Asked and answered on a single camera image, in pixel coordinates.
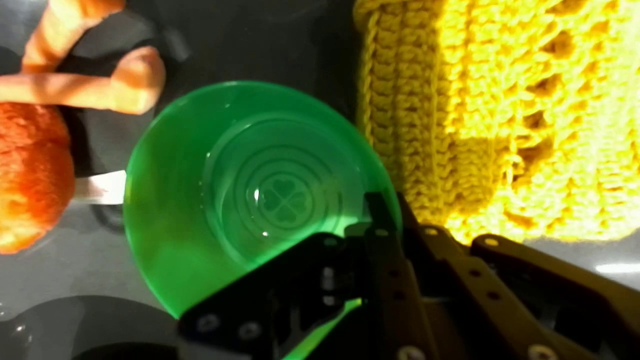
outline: crochet stitch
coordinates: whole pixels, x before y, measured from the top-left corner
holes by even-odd
[[[640,224],[637,0],[358,0],[358,126],[468,244]]]

